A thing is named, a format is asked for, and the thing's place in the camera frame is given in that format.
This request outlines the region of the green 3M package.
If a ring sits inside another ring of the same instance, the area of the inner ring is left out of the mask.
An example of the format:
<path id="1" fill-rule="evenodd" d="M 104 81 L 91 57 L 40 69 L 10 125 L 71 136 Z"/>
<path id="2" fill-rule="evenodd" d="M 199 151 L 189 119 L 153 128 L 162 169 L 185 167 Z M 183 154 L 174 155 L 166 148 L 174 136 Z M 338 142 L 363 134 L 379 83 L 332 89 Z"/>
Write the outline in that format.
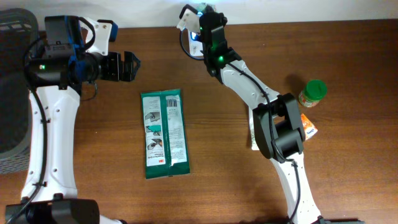
<path id="1" fill-rule="evenodd" d="M 146 179 L 190 173 L 181 91 L 141 93 Z"/>

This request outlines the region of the green lid jar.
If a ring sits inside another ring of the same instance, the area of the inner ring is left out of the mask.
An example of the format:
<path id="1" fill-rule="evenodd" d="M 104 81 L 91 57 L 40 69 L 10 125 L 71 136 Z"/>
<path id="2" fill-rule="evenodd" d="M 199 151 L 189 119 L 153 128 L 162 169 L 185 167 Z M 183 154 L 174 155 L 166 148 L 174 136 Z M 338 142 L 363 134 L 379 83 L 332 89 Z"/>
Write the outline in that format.
<path id="1" fill-rule="evenodd" d="M 316 106 L 327 94 L 327 86 L 322 80 L 310 80 L 298 96 L 299 103 L 307 108 Z"/>

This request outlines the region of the white tube tan cap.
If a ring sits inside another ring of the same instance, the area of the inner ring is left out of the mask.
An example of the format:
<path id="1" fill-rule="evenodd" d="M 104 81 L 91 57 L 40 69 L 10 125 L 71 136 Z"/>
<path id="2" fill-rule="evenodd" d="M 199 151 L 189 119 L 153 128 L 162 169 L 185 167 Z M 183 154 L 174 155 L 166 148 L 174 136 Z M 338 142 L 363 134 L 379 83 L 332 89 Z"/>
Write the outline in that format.
<path id="1" fill-rule="evenodd" d="M 253 121 L 252 109 L 249 108 L 248 112 L 249 112 L 249 130 L 250 130 L 250 135 L 251 135 L 251 149 L 253 151 L 258 151 L 259 148 L 257 146 L 256 138 L 255 138 L 255 134 L 254 134 L 254 121 Z"/>

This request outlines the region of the orange tissue pack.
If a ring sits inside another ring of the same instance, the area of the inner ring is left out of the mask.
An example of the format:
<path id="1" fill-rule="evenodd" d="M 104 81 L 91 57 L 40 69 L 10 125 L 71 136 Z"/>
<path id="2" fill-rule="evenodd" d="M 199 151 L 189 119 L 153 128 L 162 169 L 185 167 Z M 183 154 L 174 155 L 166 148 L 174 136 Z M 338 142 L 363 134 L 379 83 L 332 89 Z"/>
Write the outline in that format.
<path id="1" fill-rule="evenodd" d="M 303 113 L 300 116 L 305 132 L 305 140 L 309 140 L 310 138 L 314 137 L 314 135 L 316 135 L 318 129 Z"/>

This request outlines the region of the teal small sachet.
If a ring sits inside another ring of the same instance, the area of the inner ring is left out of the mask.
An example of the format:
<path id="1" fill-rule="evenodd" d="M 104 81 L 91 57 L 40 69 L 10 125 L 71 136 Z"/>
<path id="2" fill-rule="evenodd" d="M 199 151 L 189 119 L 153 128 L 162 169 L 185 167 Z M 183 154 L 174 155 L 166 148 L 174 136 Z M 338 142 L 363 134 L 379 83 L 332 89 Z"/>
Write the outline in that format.
<path id="1" fill-rule="evenodd" d="M 196 6 L 196 10 L 201 12 L 202 14 L 207 12 L 216 12 L 216 6 L 214 4 L 208 4 L 205 2 L 201 2 Z"/>

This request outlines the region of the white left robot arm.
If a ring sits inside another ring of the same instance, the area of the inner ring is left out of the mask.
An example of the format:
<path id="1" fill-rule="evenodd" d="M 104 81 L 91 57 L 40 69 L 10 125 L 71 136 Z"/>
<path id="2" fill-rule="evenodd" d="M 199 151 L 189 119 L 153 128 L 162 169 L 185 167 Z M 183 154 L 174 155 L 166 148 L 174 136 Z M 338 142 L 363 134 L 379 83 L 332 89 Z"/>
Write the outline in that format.
<path id="1" fill-rule="evenodd" d="M 29 173 L 21 202 L 6 206 L 6 223 L 122 223 L 81 199 L 73 170 L 73 138 L 81 85 L 131 82 L 141 66 L 132 53 L 50 54 L 24 64 L 30 88 L 32 132 Z"/>

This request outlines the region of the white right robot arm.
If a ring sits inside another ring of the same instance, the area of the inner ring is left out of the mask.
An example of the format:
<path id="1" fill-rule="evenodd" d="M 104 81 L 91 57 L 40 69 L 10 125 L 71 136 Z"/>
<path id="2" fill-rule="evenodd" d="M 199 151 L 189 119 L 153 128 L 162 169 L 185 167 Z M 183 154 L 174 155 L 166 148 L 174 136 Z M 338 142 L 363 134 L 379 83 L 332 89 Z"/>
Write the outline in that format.
<path id="1" fill-rule="evenodd" d="M 304 166 L 305 131 L 297 100 L 260 81 L 224 35 L 227 18 L 206 12 L 199 18 L 200 40 L 208 73 L 232 89 L 251 109 L 254 139 L 274 165 L 287 202 L 289 223 L 323 223 Z"/>

